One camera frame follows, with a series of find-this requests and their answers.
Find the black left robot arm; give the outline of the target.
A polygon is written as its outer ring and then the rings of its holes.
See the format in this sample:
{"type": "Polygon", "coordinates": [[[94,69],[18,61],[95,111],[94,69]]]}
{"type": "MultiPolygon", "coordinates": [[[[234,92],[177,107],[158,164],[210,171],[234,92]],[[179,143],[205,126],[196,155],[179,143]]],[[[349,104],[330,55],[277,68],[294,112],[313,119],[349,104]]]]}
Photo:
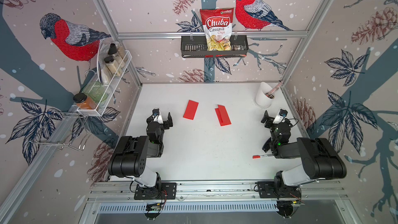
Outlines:
{"type": "Polygon", "coordinates": [[[147,158],[159,158],[163,155],[163,137],[165,130],[173,126],[171,114],[164,119],[158,108],[146,120],[146,135],[120,138],[108,163],[108,174],[118,178],[129,178],[135,200],[174,200],[176,183],[164,183],[158,172],[146,166],[147,158]]]}

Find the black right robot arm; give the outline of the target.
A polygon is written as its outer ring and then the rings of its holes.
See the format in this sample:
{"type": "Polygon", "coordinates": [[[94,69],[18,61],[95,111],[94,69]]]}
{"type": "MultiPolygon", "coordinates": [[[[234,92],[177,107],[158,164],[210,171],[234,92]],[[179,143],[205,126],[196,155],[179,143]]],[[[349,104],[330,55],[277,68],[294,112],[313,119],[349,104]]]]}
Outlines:
{"type": "Polygon", "coordinates": [[[270,183],[259,182],[261,197],[274,194],[277,198],[293,196],[303,184],[317,180],[333,180],[345,178],[347,168],[325,138],[309,139],[297,138],[296,142],[289,142],[293,124],[287,118],[288,112],[281,108],[276,117],[271,117],[265,111],[261,119],[264,127],[270,130],[270,138],[262,147],[266,157],[276,159],[300,158],[301,164],[290,169],[279,171],[270,183]]]}

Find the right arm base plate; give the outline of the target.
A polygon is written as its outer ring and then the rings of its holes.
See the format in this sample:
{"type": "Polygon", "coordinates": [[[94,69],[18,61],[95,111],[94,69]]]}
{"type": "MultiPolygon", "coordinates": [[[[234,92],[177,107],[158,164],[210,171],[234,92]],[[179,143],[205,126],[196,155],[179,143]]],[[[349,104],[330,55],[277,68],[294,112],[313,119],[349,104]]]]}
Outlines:
{"type": "Polygon", "coordinates": [[[255,185],[256,192],[259,193],[261,199],[287,199],[295,198],[301,199],[301,189],[300,187],[286,186],[282,184],[281,186],[276,186],[274,181],[259,181],[255,185]]]}

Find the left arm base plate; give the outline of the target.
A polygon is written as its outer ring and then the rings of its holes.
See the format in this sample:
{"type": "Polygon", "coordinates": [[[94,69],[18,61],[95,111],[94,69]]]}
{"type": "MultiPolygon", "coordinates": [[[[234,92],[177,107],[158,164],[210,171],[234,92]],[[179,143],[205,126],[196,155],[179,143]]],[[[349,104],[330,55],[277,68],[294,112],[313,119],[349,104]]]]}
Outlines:
{"type": "Polygon", "coordinates": [[[135,190],[133,190],[134,200],[174,200],[176,192],[176,183],[161,183],[152,188],[136,185],[135,190]]]}

